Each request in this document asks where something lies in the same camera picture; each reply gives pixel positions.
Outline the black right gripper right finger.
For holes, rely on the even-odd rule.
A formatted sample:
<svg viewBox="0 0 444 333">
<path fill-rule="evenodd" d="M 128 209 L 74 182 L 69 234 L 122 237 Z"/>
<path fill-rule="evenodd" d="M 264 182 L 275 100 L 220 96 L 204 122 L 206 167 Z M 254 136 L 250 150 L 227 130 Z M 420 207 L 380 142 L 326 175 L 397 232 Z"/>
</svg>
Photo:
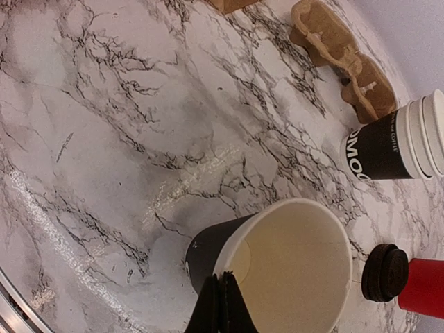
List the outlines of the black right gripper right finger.
<svg viewBox="0 0 444 333">
<path fill-rule="evenodd" d="M 221 280 L 221 331 L 258 333 L 232 272 Z"/>
</svg>

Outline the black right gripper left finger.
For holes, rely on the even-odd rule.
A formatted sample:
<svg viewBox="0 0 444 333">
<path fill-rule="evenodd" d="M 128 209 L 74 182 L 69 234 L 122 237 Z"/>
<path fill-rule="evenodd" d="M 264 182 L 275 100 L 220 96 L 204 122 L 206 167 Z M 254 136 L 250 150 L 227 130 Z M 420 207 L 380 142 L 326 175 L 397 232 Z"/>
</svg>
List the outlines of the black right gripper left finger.
<svg viewBox="0 0 444 333">
<path fill-rule="evenodd" d="M 219 305 L 219 281 L 212 275 L 204 281 L 185 333 L 218 333 Z"/>
</svg>

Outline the single black paper cup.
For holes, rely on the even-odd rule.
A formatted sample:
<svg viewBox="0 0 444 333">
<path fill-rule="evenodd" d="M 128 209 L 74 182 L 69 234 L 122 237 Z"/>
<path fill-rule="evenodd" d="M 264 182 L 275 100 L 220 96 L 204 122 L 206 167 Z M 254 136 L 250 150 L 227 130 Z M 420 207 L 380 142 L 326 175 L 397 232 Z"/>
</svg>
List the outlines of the single black paper cup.
<svg viewBox="0 0 444 333">
<path fill-rule="evenodd" d="M 232 272 L 258 332 L 331 332 L 349 294 L 352 255 L 340 220 L 315 201 L 282 200 L 205 228 L 185 267 L 198 293 L 207 277 Z"/>
</svg>

